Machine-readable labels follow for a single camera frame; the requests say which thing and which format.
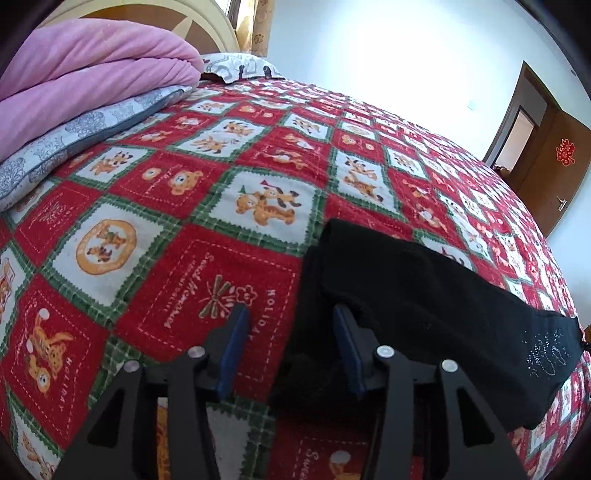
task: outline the door handle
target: door handle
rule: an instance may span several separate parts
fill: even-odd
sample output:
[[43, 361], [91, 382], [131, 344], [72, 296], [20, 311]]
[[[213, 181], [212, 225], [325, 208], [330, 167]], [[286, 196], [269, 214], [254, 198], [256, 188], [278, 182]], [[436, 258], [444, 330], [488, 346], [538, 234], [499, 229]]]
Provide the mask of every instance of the door handle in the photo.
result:
[[568, 202], [568, 200], [563, 200], [560, 197], [556, 197], [558, 198], [558, 201], [560, 202], [560, 205], [558, 206], [558, 211], [562, 212], [562, 210], [564, 210], [564, 207], [566, 206], [566, 203]]

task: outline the headboard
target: headboard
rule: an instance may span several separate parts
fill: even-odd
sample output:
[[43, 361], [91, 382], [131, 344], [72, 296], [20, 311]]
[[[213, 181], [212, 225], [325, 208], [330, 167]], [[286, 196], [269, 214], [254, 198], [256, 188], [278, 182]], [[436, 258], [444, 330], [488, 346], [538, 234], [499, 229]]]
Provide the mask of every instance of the headboard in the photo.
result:
[[200, 53], [239, 51], [230, 21], [215, 0], [65, 0], [40, 26], [81, 17], [165, 28]]

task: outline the curtain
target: curtain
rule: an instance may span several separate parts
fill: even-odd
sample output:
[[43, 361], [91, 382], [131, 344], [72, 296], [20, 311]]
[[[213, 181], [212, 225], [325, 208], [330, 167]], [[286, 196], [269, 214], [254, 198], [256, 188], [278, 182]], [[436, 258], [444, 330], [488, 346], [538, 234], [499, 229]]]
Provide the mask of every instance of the curtain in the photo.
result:
[[242, 0], [236, 36], [243, 52], [267, 56], [274, 9], [275, 0]]

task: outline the doorway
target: doorway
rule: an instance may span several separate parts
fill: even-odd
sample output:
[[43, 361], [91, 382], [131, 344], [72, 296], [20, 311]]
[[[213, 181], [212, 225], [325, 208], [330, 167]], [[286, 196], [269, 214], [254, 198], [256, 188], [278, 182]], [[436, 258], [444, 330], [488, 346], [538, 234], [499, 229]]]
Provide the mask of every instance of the doorway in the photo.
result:
[[591, 160], [591, 130], [564, 112], [524, 62], [484, 162], [523, 201], [544, 236], [556, 226]]

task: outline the blue gripper pad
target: blue gripper pad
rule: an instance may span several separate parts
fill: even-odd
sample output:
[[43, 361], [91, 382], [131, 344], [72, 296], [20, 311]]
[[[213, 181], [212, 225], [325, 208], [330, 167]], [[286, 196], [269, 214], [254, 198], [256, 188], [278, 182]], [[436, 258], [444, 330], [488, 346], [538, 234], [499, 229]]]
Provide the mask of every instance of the blue gripper pad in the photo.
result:
[[342, 305], [337, 305], [333, 310], [333, 330], [336, 343], [347, 375], [349, 391], [361, 398], [366, 393], [363, 381], [363, 361], [353, 338], [352, 327], [358, 328], [350, 310]]
[[238, 303], [225, 325], [211, 331], [203, 344], [209, 354], [207, 376], [215, 380], [209, 388], [215, 390], [218, 400], [226, 398], [232, 390], [250, 328], [250, 312], [245, 305]]

